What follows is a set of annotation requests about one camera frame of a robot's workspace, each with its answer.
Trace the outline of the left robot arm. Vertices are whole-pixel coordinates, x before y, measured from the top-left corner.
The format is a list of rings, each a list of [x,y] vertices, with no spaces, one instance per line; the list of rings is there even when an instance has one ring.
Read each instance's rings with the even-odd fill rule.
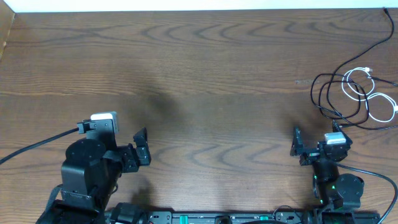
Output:
[[[137,205],[106,209],[122,174],[151,162],[146,128],[133,140],[117,146],[113,131],[89,131],[71,144],[61,168],[62,184],[53,189],[38,223],[147,223],[148,212]]]

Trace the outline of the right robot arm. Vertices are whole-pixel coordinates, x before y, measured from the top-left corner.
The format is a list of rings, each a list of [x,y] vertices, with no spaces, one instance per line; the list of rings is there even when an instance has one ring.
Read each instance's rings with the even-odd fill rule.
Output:
[[[353,174],[340,174],[338,166],[348,156],[352,140],[336,121],[333,131],[324,134],[316,147],[304,145],[301,130],[293,129],[291,156],[301,166],[312,166],[313,193],[321,205],[303,213],[302,223],[355,223],[354,209],[361,206],[364,180]]]

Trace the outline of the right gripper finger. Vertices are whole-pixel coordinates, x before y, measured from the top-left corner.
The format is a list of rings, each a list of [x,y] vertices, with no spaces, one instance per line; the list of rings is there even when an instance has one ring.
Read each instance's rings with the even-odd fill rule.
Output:
[[[300,156],[303,153],[303,139],[298,127],[294,127],[290,156]]]
[[[352,140],[348,137],[348,135],[342,130],[342,128],[340,127],[340,125],[333,120],[332,121],[332,130],[333,132],[342,132],[344,134],[344,136],[346,137],[346,144],[351,144]]]

